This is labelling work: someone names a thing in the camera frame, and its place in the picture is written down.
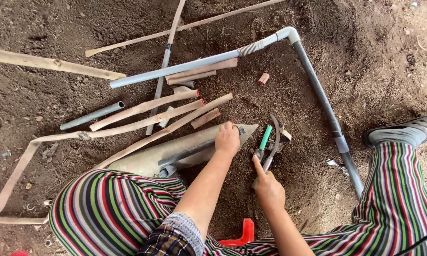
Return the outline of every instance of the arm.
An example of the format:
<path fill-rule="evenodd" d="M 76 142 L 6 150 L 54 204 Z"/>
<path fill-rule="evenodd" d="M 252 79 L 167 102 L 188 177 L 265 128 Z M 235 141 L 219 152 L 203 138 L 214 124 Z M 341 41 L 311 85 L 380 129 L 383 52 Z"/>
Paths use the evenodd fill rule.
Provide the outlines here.
<path fill-rule="evenodd" d="M 280 255 L 315 256 L 285 210 L 285 189 L 272 172 L 265 173 L 253 156 L 258 184 L 253 187 L 266 215 Z"/>
<path fill-rule="evenodd" d="M 239 131 L 231 122 L 227 122 L 220 127 L 220 132 L 215 137 L 216 152 L 212 159 L 188 187 L 173 211 L 190 217 L 204 241 L 221 187 L 239 147 Z"/>

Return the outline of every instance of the gray shoe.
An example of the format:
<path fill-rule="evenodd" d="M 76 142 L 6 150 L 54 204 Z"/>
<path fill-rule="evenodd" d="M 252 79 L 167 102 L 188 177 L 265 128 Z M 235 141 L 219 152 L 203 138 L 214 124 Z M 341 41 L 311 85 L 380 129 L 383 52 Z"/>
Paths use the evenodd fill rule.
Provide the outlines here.
<path fill-rule="evenodd" d="M 383 142 L 402 142 L 417 148 L 427 141 L 427 116 L 365 131 L 362 141 L 369 148 Z"/>

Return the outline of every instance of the person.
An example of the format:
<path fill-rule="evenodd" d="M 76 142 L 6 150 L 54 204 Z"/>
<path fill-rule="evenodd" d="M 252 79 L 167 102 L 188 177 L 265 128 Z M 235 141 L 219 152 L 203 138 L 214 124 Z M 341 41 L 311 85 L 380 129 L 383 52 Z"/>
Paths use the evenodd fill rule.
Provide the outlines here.
<path fill-rule="evenodd" d="M 352 224 L 301 235 L 285 211 L 285 190 L 253 158 L 255 191 L 272 237 L 226 247 L 207 234 L 218 195 L 239 149 L 231 122 L 216 152 L 185 189 L 176 178 L 93 170 L 72 180 L 51 206 L 53 233 L 71 255 L 89 256 L 392 256 L 427 235 L 427 189 L 416 148 L 427 141 L 427 116 L 364 133 L 371 154 Z M 427 241 L 408 255 L 427 256 Z"/>

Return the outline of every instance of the hand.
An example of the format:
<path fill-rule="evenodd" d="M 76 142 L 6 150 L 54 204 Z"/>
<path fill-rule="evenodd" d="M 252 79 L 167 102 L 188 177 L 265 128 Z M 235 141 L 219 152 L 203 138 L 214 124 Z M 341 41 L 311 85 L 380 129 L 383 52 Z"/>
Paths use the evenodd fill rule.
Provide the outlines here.
<path fill-rule="evenodd" d="M 220 132 L 215 137 L 215 150 L 233 158 L 240 148 L 239 129 L 231 122 L 220 126 Z"/>
<path fill-rule="evenodd" d="M 256 173 L 258 174 L 258 183 L 253 186 L 258 201 L 265 214 L 269 212 L 285 209 L 285 189 L 275 179 L 271 171 L 264 172 L 260 160 L 253 155 Z"/>

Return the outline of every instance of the pvc elbow fitting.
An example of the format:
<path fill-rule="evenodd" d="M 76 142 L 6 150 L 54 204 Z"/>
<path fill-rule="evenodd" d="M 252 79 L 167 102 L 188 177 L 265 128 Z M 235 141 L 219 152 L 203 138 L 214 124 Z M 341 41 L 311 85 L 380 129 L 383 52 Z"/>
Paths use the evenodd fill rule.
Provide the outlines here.
<path fill-rule="evenodd" d="M 300 41 L 299 33 L 294 27 L 285 27 L 275 32 L 277 34 L 278 41 L 288 38 L 291 44 L 294 44 L 297 41 Z"/>

